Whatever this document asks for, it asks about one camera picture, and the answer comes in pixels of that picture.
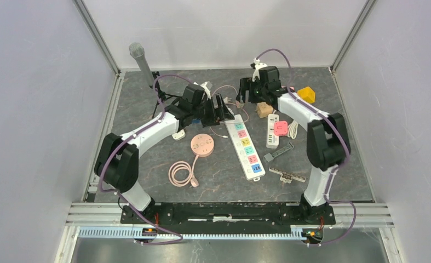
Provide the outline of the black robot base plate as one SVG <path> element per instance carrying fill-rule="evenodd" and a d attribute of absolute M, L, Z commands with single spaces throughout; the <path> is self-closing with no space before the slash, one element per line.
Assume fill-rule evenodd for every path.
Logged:
<path fill-rule="evenodd" d="M 335 225 L 333 208 L 300 203 L 156 203 L 146 208 L 150 222 L 179 234 L 280 234 L 291 226 Z"/>

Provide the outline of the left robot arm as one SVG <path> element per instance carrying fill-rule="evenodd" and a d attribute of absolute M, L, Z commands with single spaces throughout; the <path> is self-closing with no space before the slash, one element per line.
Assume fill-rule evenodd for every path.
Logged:
<path fill-rule="evenodd" d="M 106 192 L 102 184 L 109 184 L 109 191 L 118 193 L 135 208 L 134 216 L 141 223 L 151 222 L 155 216 L 155 208 L 150 205 L 153 199 L 138 183 L 140 157 L 194 120 L 209 127 L 233 119 L 234 114 L 220 94 L 210 95 L 202 86 L 189 84 L 182 96 L 151 121 L 122 135 L 109 133 L 105 136 L 94 165 L 99 190 Z"/>

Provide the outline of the yellow cube socket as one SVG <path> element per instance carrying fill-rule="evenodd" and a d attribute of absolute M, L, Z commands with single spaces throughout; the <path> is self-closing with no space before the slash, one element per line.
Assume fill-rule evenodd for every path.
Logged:
<path fill-rule="evenodd" d="M 298 90 L 297 94 L 301 99 L 308 102 L 309 104 L 315 103 L 315 91 L 311 87 L 304 87 Z"/>

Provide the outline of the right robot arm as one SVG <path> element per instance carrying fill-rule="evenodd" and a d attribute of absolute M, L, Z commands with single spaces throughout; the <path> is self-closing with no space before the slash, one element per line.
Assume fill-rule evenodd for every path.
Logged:
<path fill-rule="evenodd" d="M 312 224 L 329 202 L 329 189 L 338 169 L 350 156 L 344 117 L 319 110 L 288 85 L 281 84 L 279 70 L 265 63 L 252 63 L 251 77 L 240 80 L 236 101 L 240 104 L 265 102 L 289 116 L 307 132 L 307 157 L 312 165 L 309 182 L 301 196 L 299 215 Z"/>

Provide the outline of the pink cube socket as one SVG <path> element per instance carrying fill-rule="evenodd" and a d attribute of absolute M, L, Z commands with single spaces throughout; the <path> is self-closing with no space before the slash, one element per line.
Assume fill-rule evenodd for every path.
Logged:
<path fill-rule="evenodd" d="M 283 89 L 287 89 L 288 91 L 295 93 L 295 89 L 294 87 L 286 87 L 286 86 L 282 86 Z"/>

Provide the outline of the tan patterned cube socket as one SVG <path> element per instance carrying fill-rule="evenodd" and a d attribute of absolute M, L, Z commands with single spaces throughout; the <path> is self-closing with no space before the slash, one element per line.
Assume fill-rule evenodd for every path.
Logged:
<path fill-rule="evenodd" d="M 265 102 L 259 102 L 256 105 L 256 113 L 260 118 L 266 118 L 268 115 L 272 114 L 274 108 Z"/>

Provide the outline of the long white power strip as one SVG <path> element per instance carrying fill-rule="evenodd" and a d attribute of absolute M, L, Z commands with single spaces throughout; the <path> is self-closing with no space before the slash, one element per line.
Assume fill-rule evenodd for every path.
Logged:
<path fill-rule="evenodd" d="M 226 121 L 225 125 L 245 178 L 247 181 L 260 181 L 266 171 L 241 115 L 234 115 L 234 120 Z"/>

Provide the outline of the round pink power socket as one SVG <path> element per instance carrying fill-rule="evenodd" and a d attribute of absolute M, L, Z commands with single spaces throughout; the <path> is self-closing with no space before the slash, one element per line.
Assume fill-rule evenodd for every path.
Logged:
<path fill-rule="evenodd" d="M 214 151 L 214 140 L 208 134 L 197 134 L 191 140 L 191 150 L 198 157 L 207 157 Z"/>

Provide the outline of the white plug adapter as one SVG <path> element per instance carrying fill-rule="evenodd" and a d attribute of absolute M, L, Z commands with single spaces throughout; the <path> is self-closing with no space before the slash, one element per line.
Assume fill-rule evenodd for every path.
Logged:
<path fill-rule="evenodd" d="M 183 139 L 186 136 L 186 132 L 182 129 L 180 131 L 178 131 L 177 133 L 174 133 L 172 135 L 172 138 L 176 141 L 179 141 L 181 139 Z"/>

